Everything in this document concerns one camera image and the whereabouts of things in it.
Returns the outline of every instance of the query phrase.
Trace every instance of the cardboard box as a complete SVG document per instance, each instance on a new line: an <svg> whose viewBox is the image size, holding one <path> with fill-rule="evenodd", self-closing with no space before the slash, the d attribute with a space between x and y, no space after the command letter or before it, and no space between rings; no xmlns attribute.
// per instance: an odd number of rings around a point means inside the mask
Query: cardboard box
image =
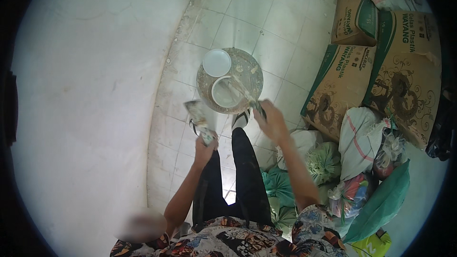
<svg viewBox="0 0 457 257"><path fill-rule="evenodd" d="M332 44L376 46L378 9L371 0L338 0Z"/></svg>
<svg viewBox="0 0 457 257"><path fill-rule="evenodd" d="M361 105L372 72L375 47L328 45L301 115L339 141L346 110Z"/></svg>
<svg viewBox="0 0 457 257"><path fill-rule="evenodd" d="M373 73L364 104L393 114L403 135L425 149L441 91L441 47L432 14L381 11Z"/></svg>

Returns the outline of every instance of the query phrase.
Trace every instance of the patterned shirt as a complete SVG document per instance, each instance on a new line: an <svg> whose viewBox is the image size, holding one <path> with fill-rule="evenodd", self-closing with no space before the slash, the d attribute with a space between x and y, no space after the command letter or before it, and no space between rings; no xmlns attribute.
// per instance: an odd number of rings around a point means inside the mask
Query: patterned shirt
<svg viewBox="0 0 457 257"><path fill-rule="evenodd" d="M271 226L222 216L205 222L200 232L171 242L167 233L148 243L117 241L110 256L121 257L246 257L329 256L346 257L345 247L323 207L310 205L297 218L292 240Z"/></svg>

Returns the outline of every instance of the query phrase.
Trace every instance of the black pants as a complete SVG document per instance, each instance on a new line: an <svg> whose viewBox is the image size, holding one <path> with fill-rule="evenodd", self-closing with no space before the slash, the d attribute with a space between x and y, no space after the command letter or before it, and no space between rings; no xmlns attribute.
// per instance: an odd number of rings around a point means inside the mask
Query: black pants
<svg viewBox="0 0 457 257"><path fill-rule="evenodd" d="M194 225L220 216L234 216L273 226L259 163L242 128L232 132L232 151L236 166L236 202L227 205L222 197L219 152L214 151L195 191L192 210Z"/></svg>

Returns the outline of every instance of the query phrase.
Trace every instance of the white tiled floor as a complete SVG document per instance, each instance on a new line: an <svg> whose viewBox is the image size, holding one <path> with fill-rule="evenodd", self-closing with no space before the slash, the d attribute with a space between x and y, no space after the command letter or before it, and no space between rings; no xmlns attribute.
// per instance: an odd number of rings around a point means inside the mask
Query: white tiled floor
<svg viewBox="0 0 457 257"><path fill-rule="evenodd" d="M157 93L149 140L148 203L159 211L178 190L195 156L196 136L183 102L198 99L197 69L210 49L252 54L264 76L260 99L281 109L290 129L304 127L300 110L330 40L336 0L191 0ZM219 134L223 195L236 196L231 117L206 110ZM251 116L244 128L261 168L275 164L275 147ZM187 221L191 222L191 213Z"/></svg>

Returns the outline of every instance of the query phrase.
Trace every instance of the foot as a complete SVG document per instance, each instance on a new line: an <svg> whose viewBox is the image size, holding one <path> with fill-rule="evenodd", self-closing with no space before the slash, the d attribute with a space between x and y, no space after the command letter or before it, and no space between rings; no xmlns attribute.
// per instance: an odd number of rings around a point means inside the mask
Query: foot
<svg viewBox="0 0 457 257"><path fill-rule="evenodd" d="M238 127L244 128L248 124L250 116L251 111L249 109L242 113L234 114L232 117L232 131Z"/></svg>

